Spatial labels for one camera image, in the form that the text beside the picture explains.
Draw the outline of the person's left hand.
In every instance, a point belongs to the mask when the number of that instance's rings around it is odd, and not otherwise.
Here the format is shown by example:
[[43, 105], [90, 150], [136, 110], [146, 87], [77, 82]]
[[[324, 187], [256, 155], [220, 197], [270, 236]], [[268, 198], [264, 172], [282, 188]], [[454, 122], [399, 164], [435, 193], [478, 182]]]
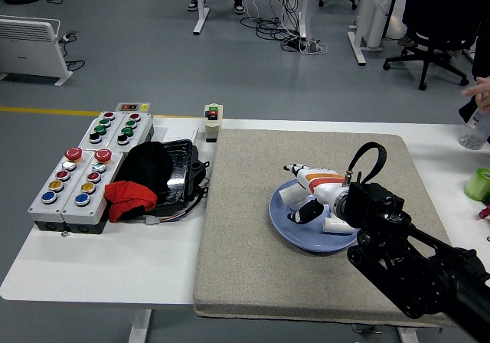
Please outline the person's left hand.
[[476, 77], [476, 85], [467, 87], [462, 96], [475, 97], [477, 107], [484, 113], [490, 110], [490, 81], [489, 77]]

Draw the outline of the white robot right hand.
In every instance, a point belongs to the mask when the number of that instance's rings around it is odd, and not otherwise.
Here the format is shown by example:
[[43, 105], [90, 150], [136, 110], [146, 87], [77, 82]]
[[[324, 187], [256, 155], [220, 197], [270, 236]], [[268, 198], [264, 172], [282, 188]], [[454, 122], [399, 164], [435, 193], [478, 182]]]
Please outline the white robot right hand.
[[310, 168], [307, 165], [285, 165], [284, 170], [291, 172], [301, 188], [314, 197], [287, 217], [295, 224], [307, 224], [317, 218], [328, 205], [331, 213], [338, 219], [346, 221], [345, 203], [349, 187], [345, 177], [336, 171], [326, 168]]

